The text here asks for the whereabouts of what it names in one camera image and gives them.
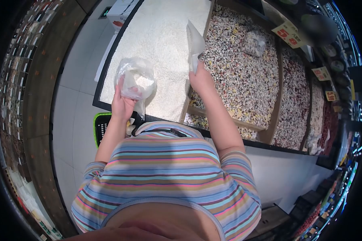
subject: clear plastic bag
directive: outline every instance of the clear plastic bag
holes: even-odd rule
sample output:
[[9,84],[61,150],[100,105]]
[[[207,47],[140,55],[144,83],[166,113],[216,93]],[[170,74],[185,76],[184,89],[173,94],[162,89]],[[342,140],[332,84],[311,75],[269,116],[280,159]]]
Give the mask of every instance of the clear plastic bag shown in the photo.
[[309,136],[307,137],[307,149],[310,155],[318,156],[325,149],[318,146],[318,141],[322,137],[322,135],[314,135],[314,129],[310,129]]
[[247,32],[244,38],[243,52],[261,57],[265,51],[265,36],[258,31]]
[[187,29],[189,32],[186,33],[188,41],[190,42],[190,64],[192,66],[192,71],[196,74],[197,65],[198,65],[198,56],[202,54],[205,49],[205,41],[203,36],[198,32],[196,27],[193,25],[190,20],[188,20]]
[[124,58],[119,63],[114,77],[114,86],[123,81],[121,96],[136,99],[134,110],[145,120],[145,99],[157,86],[154,69],[150,61],[139,58]]

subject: green shopping basket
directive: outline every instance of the green shopping basket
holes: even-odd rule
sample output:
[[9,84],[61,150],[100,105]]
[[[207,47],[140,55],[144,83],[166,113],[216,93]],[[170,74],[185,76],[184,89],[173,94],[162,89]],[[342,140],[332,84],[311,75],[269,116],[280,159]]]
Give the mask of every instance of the green shopping basket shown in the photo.
[[107,125],[111,119],[111,112],[98,113],[94,117],[94,140],[97,148],[101,144],[102,138],[105,135]]

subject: yellow price sign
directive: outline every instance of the yellow price sign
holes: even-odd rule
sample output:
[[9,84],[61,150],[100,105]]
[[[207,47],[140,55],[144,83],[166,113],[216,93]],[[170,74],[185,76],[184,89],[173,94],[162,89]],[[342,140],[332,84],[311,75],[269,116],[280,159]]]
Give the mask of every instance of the yellow price sign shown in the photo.
[[334,106],[334,112],[342,112],[342,107]]
[[355,99],[355,88],[354,88],[354,81],[353,80],[350,80],[350,87],[351,87],[351,99],[356,100]]
[[298,29],[289,20],[272,30],[277,36],[284,40],[291,48],[296,49],[305,45],[299,37]]
[[326,98],[327,98],[328,101],[336,101],[337,100],[334,91],[326,91]]
[[328,73],[326,67],[311,69],[319,81],[331,80],[331,75]]

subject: white box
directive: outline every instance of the white box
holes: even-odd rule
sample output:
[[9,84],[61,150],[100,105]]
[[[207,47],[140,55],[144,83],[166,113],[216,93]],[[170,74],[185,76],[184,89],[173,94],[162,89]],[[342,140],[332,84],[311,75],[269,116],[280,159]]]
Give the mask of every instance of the white box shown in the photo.
[[116,31],[122,28],[138,0],[117,0],[106,14]]

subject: hand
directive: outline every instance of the hand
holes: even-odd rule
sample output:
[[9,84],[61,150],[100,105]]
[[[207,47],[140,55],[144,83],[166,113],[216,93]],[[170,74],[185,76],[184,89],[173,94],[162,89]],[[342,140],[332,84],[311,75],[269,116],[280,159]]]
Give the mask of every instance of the hand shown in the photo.
[[212,92],[216,92],[215,82],[201,61],[198,61],[196,75],[192,71],[189,72],[189,80],[192,88],[201,97],[209,96]]
[[115,94],[113,102],[111,103],[111,116],[127,122],[133,113],[137,100],[121,96],[121,87],[123,86],[124,80],[125,76],[122,75],[118,84],[115,86]]

